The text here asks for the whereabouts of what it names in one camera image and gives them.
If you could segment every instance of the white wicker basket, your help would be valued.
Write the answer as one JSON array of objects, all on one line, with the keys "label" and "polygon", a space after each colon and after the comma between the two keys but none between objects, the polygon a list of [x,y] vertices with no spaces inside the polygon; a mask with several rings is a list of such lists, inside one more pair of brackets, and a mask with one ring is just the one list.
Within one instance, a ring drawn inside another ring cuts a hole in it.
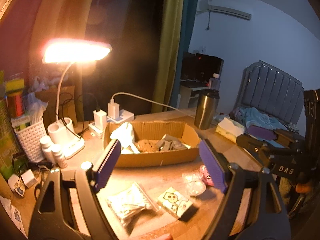
[{"label": "white wicker basket", "polygon": [[47,133],[44,128],[43,118],[41,118],[40,122],[30,125],[21,131],[14,131],[30,162],[38,163],[44,160],[40,138],[47,135]]}]

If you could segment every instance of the lamp head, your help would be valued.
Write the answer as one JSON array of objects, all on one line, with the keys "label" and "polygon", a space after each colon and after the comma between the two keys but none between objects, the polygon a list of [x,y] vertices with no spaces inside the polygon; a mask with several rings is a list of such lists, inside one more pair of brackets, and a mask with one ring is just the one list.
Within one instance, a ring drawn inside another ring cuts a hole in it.
[{"label": "lamp head", "polygon": [[45,46],[44,63],[89,62],[103,59],[110,44],[78,39],[52,39]]}]

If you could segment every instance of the wall socket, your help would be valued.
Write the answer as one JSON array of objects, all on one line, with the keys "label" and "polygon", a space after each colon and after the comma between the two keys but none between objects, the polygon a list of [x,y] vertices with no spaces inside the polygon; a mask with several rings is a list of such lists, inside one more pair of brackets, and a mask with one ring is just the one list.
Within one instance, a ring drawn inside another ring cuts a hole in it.
[{"label": "wall socket", "polygon": [[200,47],[199,47],[199,52],[200,52],[201,54],[205,54],[205,49],[206,49],[206,46],[200,46]]}]

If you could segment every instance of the bottle cap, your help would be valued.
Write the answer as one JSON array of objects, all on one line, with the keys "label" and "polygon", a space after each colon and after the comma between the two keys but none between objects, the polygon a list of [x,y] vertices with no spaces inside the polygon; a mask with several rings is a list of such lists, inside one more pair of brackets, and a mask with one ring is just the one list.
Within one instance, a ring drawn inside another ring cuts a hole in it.
[{"label": "bottle cap", "polygon": [[52,144],[52,140],[49,135],[45,135],[40,138],[40,144],[42,147],[47,148]]},{"label": "bottle cap", "polygon": [[60,153],[61,153],[61,145],[60,144],[54,144],[54,145],[52,145],[51,150],[52,150],[53,155],[55,155],[55,156],[60,155]]}]

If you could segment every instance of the wooden desk surface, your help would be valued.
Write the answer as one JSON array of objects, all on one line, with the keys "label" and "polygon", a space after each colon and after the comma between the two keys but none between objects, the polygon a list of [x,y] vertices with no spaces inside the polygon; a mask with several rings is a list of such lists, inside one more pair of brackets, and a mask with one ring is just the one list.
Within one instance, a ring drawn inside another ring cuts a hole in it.
[{"label": "wooden desk surface", "polygon": [[[194,110],[186,110],[188,114],[194,114]],[[154,120],[177,120],[185,121],[193,125],[193,119],[189,116],[184,116],[177,111],[168,111],[157,114],[146,114],[137,116],[135,121],[154,121]],[[75,130],[81,131],[82,125],[78,125]],[[229,162],[237,162],[243,169],[259,171],[261,166],[252,160],[252,158],[241,148],[234,143],[215,133],[215,127],[208,130],[198,130],[201,138],[207,138],[213,144],[218,152],[225,155]],[[68,160],[68,167],[62,170],[63,176],[73,176],[74,169],[77,168],[83,161],[92,160],[94,156],[100,152],[102,140],[92,137],[89,132],[84,135],[86,140],[85,148]],[[156,199],[169,187],[173,187],[184,195],[187,195],[185,185],[182,180],[182,173],[192,172],[202,165],[201,159],[198,157],[194,162],[178,165],[169,165],[162,167],[151,168],[135,168],[135,169],[114,169],[107,186],[98,194],[98,199],[105,212],[105,215],[111,224],[113,230],[120,240],[126,239],[129,236],[141,236],[141,239],[149,240],[156,236],[165,233],[171,233],[174,240],[198,240],[201,239],[206,232],[209,224],[213,220],[218,206],[221,203],[223,194],[213,187],[207,190],[198,198],[191,198],[194,206],[198,208],[195,215],[188,221],[182,222],[174,219],[167,212],[161,210],[157,215],[150,212],[142,212],[130,227],[125,230],[117,220],[113,212],[107,206],[105,198],[116,194],[128,188],[134,181],[139,182],[148,192],[149,196]],[[80,213],[80,207],[77,203],[75,191],[71,192],[74,211],[76,213],[77,223],[82,232],[86,233],[87,229]],[[244,192],[240,210],[236,218],[232,234],[242,230],[242,224],[247,211],[247,204],[250,197],[250,190]],[[33,197],[33,187],[26,191],[26,196],[23,199],[15,198],[12,201],[21,212],[22,221],[26,233],[28,233],[29,223],[32,211],[35,205]]]}]

